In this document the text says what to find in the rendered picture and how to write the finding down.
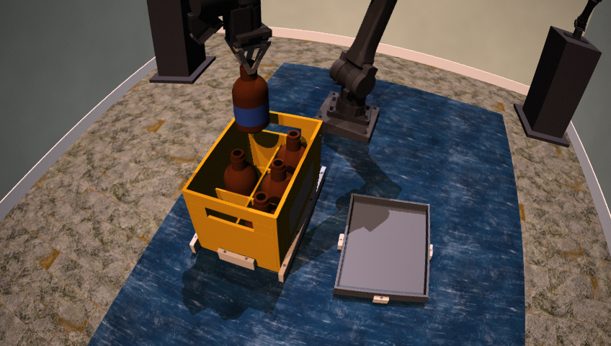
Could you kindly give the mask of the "orange divided crate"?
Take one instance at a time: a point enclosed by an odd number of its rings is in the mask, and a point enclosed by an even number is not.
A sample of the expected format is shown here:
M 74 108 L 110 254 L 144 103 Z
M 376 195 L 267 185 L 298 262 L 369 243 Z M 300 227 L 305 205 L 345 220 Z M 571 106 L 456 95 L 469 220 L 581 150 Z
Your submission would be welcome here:
M 218 248 L 255 259 L 256 266 L 279 272 L 320 172 L 323 121 L 269 111 L 270 123 L 301 129 L 307 147 L 275 214 L 251 209 L 254 194 L 270 173 L 284 133 L 263 130 L 246 134 L 229 123 L 190 177 L 182 194 L 201 247 Z M 259 181 L 250 197 L 225 190 L 223 175 L 234 149 L 244 151 Z M 274 154 L 274 155 L 273 155 Z M 270 160 L 271 159 L 271 160 Z M 265 168 L 266 167 L 266 168 Z M 224 201 L 225 200 L 225 201 Z M 245 206 L 245 207 L 244 207 Z M 214 217 L 215 216 L 215 217 Z M 253 228 L 245 227 L 244 220 Z

